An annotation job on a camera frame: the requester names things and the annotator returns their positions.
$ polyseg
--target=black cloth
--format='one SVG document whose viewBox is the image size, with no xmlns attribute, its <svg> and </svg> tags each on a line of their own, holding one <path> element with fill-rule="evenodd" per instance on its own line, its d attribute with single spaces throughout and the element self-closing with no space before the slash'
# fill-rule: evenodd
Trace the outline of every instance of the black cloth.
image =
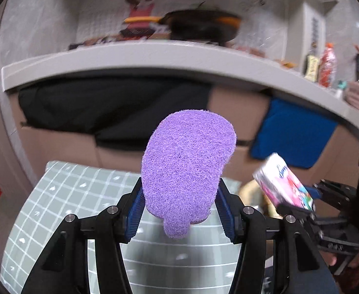
<svg viewBox="0 0 359 294">
<path fill-rule="evenodd" d="M 27 124 L 93 134 L 98 146 L 145 150 L 169 114 L 206 109 L 211 85 L 176 77 L 57 78 L 19 92 Z"/>
</svg>

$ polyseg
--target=plastic bottle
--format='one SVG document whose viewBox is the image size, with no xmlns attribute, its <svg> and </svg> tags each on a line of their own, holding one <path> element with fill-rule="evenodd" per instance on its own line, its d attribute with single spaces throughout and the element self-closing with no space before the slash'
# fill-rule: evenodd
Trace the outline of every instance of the plastic bottle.
<svg viewBox="0 0 359 294">
<path fill-rule="evenodd" d="M 333 50 L 333 43 L 326 43 L 318 72 L 318 83 L 323 87 L 330 87 L 336 76 L 337 59 Z"/>
</svg>

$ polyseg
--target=beige object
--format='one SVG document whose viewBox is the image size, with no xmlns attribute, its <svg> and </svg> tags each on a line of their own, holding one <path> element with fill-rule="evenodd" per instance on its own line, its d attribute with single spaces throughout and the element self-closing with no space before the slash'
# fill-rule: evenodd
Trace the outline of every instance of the beige object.
<svg viewBox="0 0 359 294">
<path fill-rule="evenodd" d="M 252 180 L 242 186 L 238 191 L 238 196 L 241 198 L 244 205 L 250 205 L 252 207 L 259 206 L 260 208 L 267 210 L 270 217 L 282 219 L 282 216 L 276 212 L 275 206 L 261 190 L 257 181 Z"/>
<path fill-rule="evenodd" d="M 277 213 L 276 208 L 273 205 L 272 201 L 269 200 L 269 198 L 266 196 L 266 194 L 263 193 L 262 195 L 263 195 L 264 200 L 266 202 L 266 206 L 268 207 L 269 216 L 271 218 L 282 219 L 283 217 Z"/>
<path fill-rule="evenodd" d="M 238 196 L 241 198 L 244 205 L 262 206 L 263 192 L 257 181 L 252 180 L 241 187 L 238 191 Z"/>
<path fill-rule="evenodd" d="M 294 68 L 297 67 L 298 65 L 292 62 L 287 62 L 285 60 L 275 60 L 275 62 L 279 63 L 281 66 L 285 67 L 285 68 Z"/>
<path fill-rule="evenodd" d="M 307 55 L 307 70 L 305 77 L 310 82 L 316 82 L 318 77 L 318 66 L 320 64 L 320 59 L 314 55 Z"/>
</svg>

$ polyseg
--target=wall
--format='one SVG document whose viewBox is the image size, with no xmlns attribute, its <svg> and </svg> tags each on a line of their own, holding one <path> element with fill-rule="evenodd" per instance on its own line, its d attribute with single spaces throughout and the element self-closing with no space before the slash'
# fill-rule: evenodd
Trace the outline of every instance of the wall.
<svg viewBox="0 0 359 294">
<path fill-rule="evenodd" d="M 336 78 L 354 80 L 356 50 L 353 44 L 359 45 L 359 2 L 357 0 L 338 0 L 338 4 L 326 13 L 326 41 L 335 44 Z"/>
<path fill-rule="evenodd" d="M 288 1 L 288 34 L 285 60 L 295 63 L 293 68 L 303 72 L 310 50 L 321 57 L 325 45 L 324 5 L 318 0 Z"/>
<path fill-rule="evenodd" d="M 0 25 L 1 68 L 16 61 L 67 50 L 76 38 L 81 0 L 8 0 Z M 30 181 L 36 178 L 20 143 L 8 97 L 0 88 L 8 136 Z"/>
</svg>

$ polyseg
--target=white shelf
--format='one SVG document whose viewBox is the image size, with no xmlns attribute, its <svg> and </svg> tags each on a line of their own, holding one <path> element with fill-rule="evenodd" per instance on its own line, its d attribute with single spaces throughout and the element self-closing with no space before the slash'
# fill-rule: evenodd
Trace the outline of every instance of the white shelf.
<svg viewBox="0 0 359 294">
<path fill-rule="evenodd" d="M 2 69 L 3 90 L 77 72 L 136 68 L 208 73 L 270 87 L 304 99 L 359 130 L 359 111 L 278 64 L 243 52 L 178 41 L 116 42 L 17 62 Z"/>
</svg>

